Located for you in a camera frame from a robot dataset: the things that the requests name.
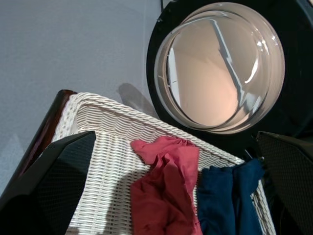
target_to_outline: black panel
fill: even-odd
[[[0,199],[0,234],[65,234],[85,187],[95,141],[85,132],[52,143]]]

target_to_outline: blue cloth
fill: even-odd
[[[203,169],[197,190],[203,235],[261,235],[250,195],[263,175],[257,159],[234,167]]]

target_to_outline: round glass window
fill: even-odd
[[[158,96],[179,123],[231,134],[273,107],[284,80],[279,38],[258,12],[215,3],[189,15],[162,42],[155,62]]]

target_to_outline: gray wall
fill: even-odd
[[[159,0],[0,1],[0,194],[60,89],[155,115],[145,61]]]

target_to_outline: wicker weave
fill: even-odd
[[[72,95],[63,110],[53,141],[87,130],[94,130],[97,140],[85,190],[67,234],[132,234],[130,185],[149,169],[130,148],[132,140],[152,142],[164,135],[190,140],[200,148],[199,171],[211,165],[222,167],[243,162],[186,132],[113,100],[89,93]],[[261,183],[251,197],[264,234],[275,234]]]

